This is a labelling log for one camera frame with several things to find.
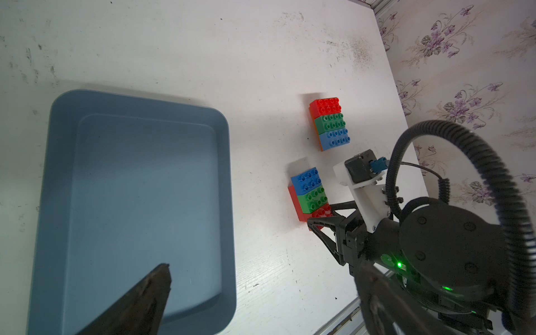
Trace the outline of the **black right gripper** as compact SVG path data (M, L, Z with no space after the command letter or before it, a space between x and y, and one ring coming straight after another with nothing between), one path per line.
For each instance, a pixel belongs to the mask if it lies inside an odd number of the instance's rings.
M307 226L327 247L339 265L348 264L354 275L355 267L361 260L380 265L407 278L415 279L415 270L410 266L399 244L401 225L389 218L384 218L370 233L355 201L334 203L332 211L353 209L350 216L331 216L309 218ZM329 228L334 233L334 240L320 228Z

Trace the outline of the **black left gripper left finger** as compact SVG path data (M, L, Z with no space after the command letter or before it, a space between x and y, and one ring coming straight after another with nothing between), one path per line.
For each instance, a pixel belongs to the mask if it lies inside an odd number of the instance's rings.
M157 334L171 291L170 265L156 266L80 334Z

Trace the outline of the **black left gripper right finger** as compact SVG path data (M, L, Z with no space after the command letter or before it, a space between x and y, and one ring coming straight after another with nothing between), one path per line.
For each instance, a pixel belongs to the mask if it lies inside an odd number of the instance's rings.
M453 334L370 263L355 267L360 308L370 334Z

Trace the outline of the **red lego brick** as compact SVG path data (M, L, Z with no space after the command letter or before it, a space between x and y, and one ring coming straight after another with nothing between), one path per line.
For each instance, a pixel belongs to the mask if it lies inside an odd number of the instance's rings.
M311 219L321 219L333 216L332 208L329 203L326 203L319 209L315 210L310 216Z
M309 105L312 119L317 119L329 114L341 113L341 106L338 98L316 99Z
M307 220L309 218L311 218L311 215L310 214L305 214L303 211L302 211L302 207L300 205L300 201L297 197L297 194L295 192L295 188L293 185L290 185L288 187L288 191L289 191L289 194L290 194L290 197L292 199L292 202L293 202L293 206L295 208L295 211L296 211L296 214L297 214L297 217L298 217L298 220L300 222L303 222L303 223L306 223Z

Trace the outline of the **light blue lego brick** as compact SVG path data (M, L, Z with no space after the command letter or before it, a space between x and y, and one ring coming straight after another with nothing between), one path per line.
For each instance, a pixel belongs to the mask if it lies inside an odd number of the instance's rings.
M320 147L322 151L326 151L350 143L350 137L346 128L328 131L320 134L318 137L320 140Z

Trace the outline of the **long dark green lego brick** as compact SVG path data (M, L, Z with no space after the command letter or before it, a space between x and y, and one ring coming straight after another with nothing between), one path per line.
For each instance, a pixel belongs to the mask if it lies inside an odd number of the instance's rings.
M314 119L318 135L346 127L342 113L326 114Z

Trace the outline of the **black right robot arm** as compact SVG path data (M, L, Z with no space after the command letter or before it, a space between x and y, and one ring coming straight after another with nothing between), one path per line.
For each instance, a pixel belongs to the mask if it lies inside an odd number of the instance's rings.
M405 202L396 180L417 138L457 147L494 201L497 224L438 197ZM391 159L370 151L339 163L336 178L353 196L308 228L347 265L370 334L490 334L499 311L513 334L535 333L535 229L513 177L479 135L449 121L422 121L398 139Z

